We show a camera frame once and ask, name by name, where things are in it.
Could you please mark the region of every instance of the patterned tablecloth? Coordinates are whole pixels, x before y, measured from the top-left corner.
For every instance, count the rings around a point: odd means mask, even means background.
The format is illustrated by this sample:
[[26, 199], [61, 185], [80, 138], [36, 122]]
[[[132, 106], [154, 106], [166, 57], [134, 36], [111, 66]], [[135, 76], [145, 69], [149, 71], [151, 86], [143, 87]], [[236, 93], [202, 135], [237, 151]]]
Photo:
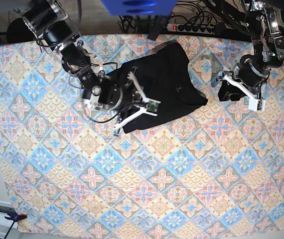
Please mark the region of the patterned tablecloth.
[[[94, 62], [124, 62], [170, 40], [187, 53], [208, 104], [113, 137], [83, 109], [60, 57], [34, 43], [0, 47], [0, 165], [20, 232], [80, 238], [201, 238], [284, 229], [284, 67], [263, 113], [218, 101], [210, 80], [252, 52], [244, 42], [162, 35], [82, 37]], [[74, 86], [80, 86], [71, 78]]]

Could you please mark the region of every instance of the black cable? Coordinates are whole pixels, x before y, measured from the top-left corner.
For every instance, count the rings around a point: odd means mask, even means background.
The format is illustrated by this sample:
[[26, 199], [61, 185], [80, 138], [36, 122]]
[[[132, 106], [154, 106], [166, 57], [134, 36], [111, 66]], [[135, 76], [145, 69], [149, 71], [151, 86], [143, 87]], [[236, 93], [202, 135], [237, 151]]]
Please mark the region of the black cable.
[[238, 10], [238, 6], [236, 5], [234, 0], [233, 0], [233, 4], [235, 5], [236, 9]]
[[209, 26], [209, 24], [211, 23], [211, 21], [212, 21], [212, 19], [213, 19], [213, 17], [211, 17], [210, 20], [208, 20], [208, 19], [209, 19], [208, 17], [209, 17], [209, 16], [207, 16], [207, 23], [206, 23], [206, 27], [204, 28], [204, 30], [207, 29], [207, 27]]
[[10, 228], [9, 228], [8, 232], [6, 233], [6, 236], [4, 236], [4, 238], [3, 238], [3, 239], [6, 239], [6, 238], [7, 238], [7, 236], [8, 236], [8, 234], [9, 234], [9, 232], [10, 232], [11, 228], [13, 227], [13, 224], [14, 224], [14, 223], [15, 223], [15, 222], [12, 222], [12, 224], [11, 224], [11, 226], [10, 226]]
[[242, 9], [243, 9], [244, 13], [245, 13], [246, 15], [248, 15], [248, 11], [247, 11], [247, 9], [246, 9], [246, 7], [245, 7], [244, 0], [240, 0], [240, 4], [242, 5]]
[[123, 110], [124, 110], [125, 108], [127, 108], [127, 107], [129, 107], [129, 106], [131, 106], [131, 105], [134, 105], [134, 104], [136, 104], [136, 102], [130, 103], [130, 104], [128, 104], [127, 106], [123, 107], [123, 108], [122, 108], [121, 110], [119, 110], [114, 116], [112, 116], [110, 119], [108, 119], [108, 120], [106, 120], [106, 121], [96, 121], [96, 120], [94, 120], [94, 119], [91, 118], [91, 117], [90, 117], [89, 119], [92, 120], [92, 121], [95, 122], [95, 123], [107, 123], [107, 122], [113, 120], [115, 117], [117, 117], [120, 113], [123, 113]]
[[75, 30], [67, 37], [65, 37], [63, 40], [61, 41], [58, 41], [54, 44], [51, 44], [51, 45], [43, 45], [41, 44], [38, 40], [36, 41], [37, 45], [38, 46], [42, 46], [42, 47], [56, 47], [57, 45], [59, 45], [60, 43], [63, 43], [65, 42], [66, 40], [68, 40], [70, 37], [72, 37], [73, 35], [76, 35], [79, 31], [79, 28], [80, 28], [80, 23], [81, 23], [81, 17], [82, 17], [82, 7], [81, 7], [81, 0], [77, 0], [77, 3], [78, 3], [78, 21], [77, 21], [77, 26], [75, 28]]
[[119, 18], [120, 18], [120, 21], [121, 21], [121, 24], [122, 24], [122, 29], [123, 29], [123, 32], [124, 32], [124, 21], [123, 21], [121, 16], [119, 16]]
[[185, 2], [185, 3], [199, 3], [201, 2], [202, 0], [198, 0], [198, 1], [178, 1], [178, 2]]
[[173, 19], [175, 17], [182, 17], [182, 18], [184, 18], [184, 20], [188, 21], [188, 19], [186, 17], [184, 17], [183, 15], [174, 15], [174, 16], [171, 16], [169, 19]]
[[177, 6], [193, 6], [193, 7], [195, 7], [195, 8], [198, 10], [198, 13], [196, 13], [197, 15], [194, 16], [194, 17], [192, 17], [189, 21], [187, 21], [187, 22], [184, 24], [184, 26], [186, 26], [186, 25], [188, 25], [189, 23], [191, 23], [194, 18], [196, 18], [196, 21], [197, 21], [198, 18], [199, 18], [199, 16], [200, 16], [201, 14], [204, 16], [203, 10], [200, 9], [198, 6], [195, 6], [195, 5], [193, 5], [193, 4], [176, 4], [176, 5], [177, 5]]
[[105, 65], [111, 65], [111, 64], [115, 64], [115, 65], [117, 66], [117, 68], [118, 68], [117, 62], [107, 62], [107, 63], [103, 63], [104, 66], [105, 66]]
[[247, 31], [246, 28], [244, 28], [242, 25], [237, 25], [236, 22], [228, 15], [228, 13], [226, 12], [225, 9], [225, 0], [221, 0], [221, 9], [223, 11], [223, 14], [226, 18], [226, 20], [236, 29], [238, 30], [240, 33], [248, 35], [250, 37], [253, 38], [258, 38], [257, 35], [255, 35], [254, 33]]
[[267, 81], [270, 78], [270, 76], [271, 76], [271, 72], [268, 73], [268, 76], [265, 81]]
[[132, 21], [135, 21], [132, 16], [119, 16], [121, 24], [122, 24], [122, 33], [128, 33], [129, 29], [132, 28], [134, 30], [133, 33], [136, 32], [136, 25], [132, 25]]
[[248, 12], [251, 12], [252, 6], [253, 6], [253, 0], [251, 0], [251, 2], [250, 2], [250, 6], [248, 7]]

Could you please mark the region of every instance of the pink flower pattern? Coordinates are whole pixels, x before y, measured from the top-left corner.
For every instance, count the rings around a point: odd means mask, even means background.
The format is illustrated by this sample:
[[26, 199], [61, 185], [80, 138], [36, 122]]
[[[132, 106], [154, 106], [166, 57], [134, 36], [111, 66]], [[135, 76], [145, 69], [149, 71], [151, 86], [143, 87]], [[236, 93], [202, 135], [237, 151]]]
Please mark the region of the pink flower pattern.
[[281, 184], [284, 181], [284, 165], [273, 174], [273, 178], [277, 185]]
[[30, 111], [31, 106], [28, 104], [28, 101], [24, 100], [23, 96], [19, 94], [15, 98], [15, 102], [10, 106], [10, 109], [13, 113], [16, 113], [18, 119], [23, 121], [26, 118], [26, 113]]
[[154, 239], [162, 239], [166, 234], [168, 234], [168, 231], [163, 229], [161, 225], [156, 225], [153, 230], [148, 232], [148, 234]]
[[262, 232], [271, 224], [272, 224], [272, 221], [270, 220], [270, 218], [265, 217], [261, 222], [257, 223], [256, 227], [259, 229], [260, 232]]
[[38, 171], [35, 171], [31, 164], [27, 164], [26, 169], [21, 173], [25, 178], [29, 179], [30, 183], [35, 185], [37, 180], [41, 177]]
[[234, 170], [232, 167], [229, 167], [225, 170], [225, 174], [221, 174], [217, 180], [222, 183], [223, 188], [227, 189], [232, 182], [235, 182], [239, 177], [236, 174], [233, 174]]
[[248, 104], [245, 103], [245, 98], [241, 98], [237, 102], [232, 102], [226, 109], [236, 123], [240, 123], [251, 112], [248, 109]]
[[36, 226], [41, 228], [44, 233], [49, 233], [53, 229], [53, 225], [48, 223], [45, 218], [41, 218], [38, 223], [36, 223]]
[[167, 184], [172, 183], [174, 178], [171, 175], [167, 175], [167, 171], [162, 168], [158, 171], [158, 174], [150, 178], [150, 182], [156, 184], [159, 190], [166, 188]]
[[89, 167], [80, 177], [83, 182], [87, 183], [91, 189], [96, 189], [104, 181], [104, 177], [96, 173], [93, 167]]
[[209, 233], [212, 236], [212, 238], [215, 238], [218, 235], [218, 233], [221, 233], [224, 230], [225, 228], [221, 227], [221, 224], [217, 222], [214, 224], [212, 228], [208, 228], [206, 232]]
[[109, 231], [102, 228], [100, 223], [95, 223], [93, 228], [89, 229], [89, 233], [95, 236], [96, 239], [103, 239]]

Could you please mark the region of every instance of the cable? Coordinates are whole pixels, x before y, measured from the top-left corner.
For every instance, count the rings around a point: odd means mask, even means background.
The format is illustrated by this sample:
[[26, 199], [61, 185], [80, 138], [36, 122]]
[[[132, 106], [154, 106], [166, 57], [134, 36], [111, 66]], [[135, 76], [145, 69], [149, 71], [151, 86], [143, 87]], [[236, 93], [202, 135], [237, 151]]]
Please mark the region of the cable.
[[13, 224], [14, 224], [14, 223], [15, 223], [15, 222], [12, 222], [12, 224], [11, 224], [11, 226], [10, 226], [10, 228], [9, 228], [8, 232], [6, 233], [6, 236], [4, 236], [4, 238], [3, 238], [3, 239], [6, 239], [6, 238], [7, 238], [7, 236], [8, 236], [8, 234], [9, 234], [9, 232], [10, 232], [11, 228], [13, 227]]
[[[118, 68], [118, 64], [117, 64], [117, 62], [107, 62], [107, 63], [104, 63], [103, 65], [105, 66], [105, 65], [111, 65], [111, 64], [115, 64], [115, 65], [116, 65], [116, 67]], [[91, 65], [92, 65], [92, 66], [100, 66], [100, 65], [98, 65], [98, 64], [94, 64], [94, 63], [92, 63]]]
[[233, 0], [233, 4], [235, 5], [236, 9], [238, 10], [238, 6], [236, 5], [234, 0]]
[[75, 30], [67, 37], [65, 37], [63, 40], [61, 41], [58, 41], [54, 44], [51, 44], [51, 45], [43, 45], [41, 44], [38, 40], [36, 41], [37, 45], [38, 46], [42, 46], [42, 47], [56, 47], [57, 45], [59, 45], [60, 43], [63, 43], [65, 42], [66, 40], [68, 40], [70, 37], [72, 37], [73, 35], [76, 35], [79, 31], [79, 28], [80, 28], [80, 23], [81, 23], [81, 16], [82, 16], [82, 7], [81, 7], [81, 0], [77, 0], [77, 3], [78, 3], [78, 21], [77, 21], [77, 26], [75, 28]]
[[169, 18], [169, 19], [173, 19], [173, 18], [175, 18], [175, 17], [182, 17], [182, 18], [184, 18], [184, 20], [188, 21], [188, 19], [187, 19], [186, 17], [184, 17], [183, 15], [174, 15], [174, 16], [170, 16], [170, 18]]
[[70, 86], [72, 86], [72, 87], [74, 87], [74, 88], [77, 88], [77, 89], [83, 89], [83, 88], [84, 88], [83, 86], [82, 86], [82, 87], [77, 87], [77, 86], [72, 85], [71, 82], [70, 82], [70, 77], [71, 77], [71, 76], [69, 76], [69, 85], [70, 85]]
[[225, 9], [225, 0], [221, 0], [221, 9], [223, 11], [223, 14], [226, 18], [226, 20], [236, 29], [238, 30], [240, 33], [242, 34], [245, 34], [245, 35], [248, 35], [250, 37], [253, 37], [253, 38], [257, 38], [257, 36], [250, 32], [250, 31], [247, 31], [246, 28], [244, 28], [243, 26], [241, 25], [237, 25], [236, 22], [228, 15], [228, 13], [226, 12], [226, 9]]
[[114, 116], [112, 116], [110, 119], [108, 119], [108, 120], [106, 120], [106, 121], [96, 121], [96, 120], [94, 120], [94, 119], [91, 118], [91, 117], [90, 117], [89, 119], [92, 120], [92, 121], [95, 122], [95, 123], [107, 123], [107, 122], [113, 120], [115, 117], [117, 117], [120, 113], [123, 113], [123, 110], [124, 110], [125, 108], [127, 108], [127, 107], [129, 107], [129, 106], [131, 106], [131, 105], [134, 105], [134, 104], [136, 104], [136, 102], [130, 103], [130, 104], [128, 104], [127, 106], [123, 107], [123, 108], [122, 108], [121, 110], [119, 110]]
[[251, 2], [250, 2], [250, 6], [248, 7], [248, 12], [251, 12], [252, 6], [253, 6], [253, 0], [251, 0]]
[[248, 15], [248, 11], [247, 11], [247, 9], [246, 9], [246, 7], [245, 7], [244, 0], [240, 0], [240, 4], [242, 5], [242, 9], [243, 9], [244, 13], [245, 13], [246, 15]]
[[194, 17], [192, 17], [189, 21], [187, 21], [187, 22], [184, 24], [184, 26], [186, 26], [186, 25], [188, 25], [189, 23], [191, 23], [194, 18], [196, 18], [196, 20], [195, 20], [195, 22], [196, 22], [196, 21], [198, 20], [198, 18], [200, 17], [200, 15], [203, 15], [203, 16], [204, 16], [203, 10], [200, 9], [198, 6], [195, 6], [194, 4], [176, 4], [176, 5], [177, 5], [177, 6], [192, 6], [192, 7], [195, 7], [195, 8], [198, 10], [198, 13], [196, 12], [197, 15], [194, 16]]
[[136, 25], [132, 25], [132, 22], [135, 21], [135, 19], [132, 16], [119, 16], [121, 24], [122, 24], [122, 33], [129, 33], [129, 29], [133, 29], [133, 33], [136, 33], [137, 27]]

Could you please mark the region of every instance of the black cloth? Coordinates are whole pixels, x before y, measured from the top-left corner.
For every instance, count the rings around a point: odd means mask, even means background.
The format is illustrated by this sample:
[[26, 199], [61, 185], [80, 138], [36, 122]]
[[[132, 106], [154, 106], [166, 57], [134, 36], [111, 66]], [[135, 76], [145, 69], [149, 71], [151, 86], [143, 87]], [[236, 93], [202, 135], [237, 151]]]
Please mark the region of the black cloth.
[[123, 84], [128, 72], [136, 66], [135, 76], [146, 96], [161, 101], [156, 117], [141, 115], [123, 127], [125, 133], [178, 119], [206, 105], [207, 99], [191, 83], [188, 63], [181, 45], [173, 43], [154, 55], [124, 63], [120, 69], [108, 74], [112, 81], [122, 81]]

